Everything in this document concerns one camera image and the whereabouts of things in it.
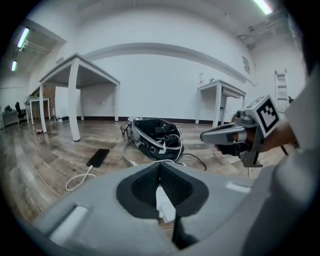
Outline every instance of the black smartphone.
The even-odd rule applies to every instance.
[[[105,160],[106,156],[110,152],[110,149],[99,148],[97,152],[86,163],[86,166],[99,167]]]

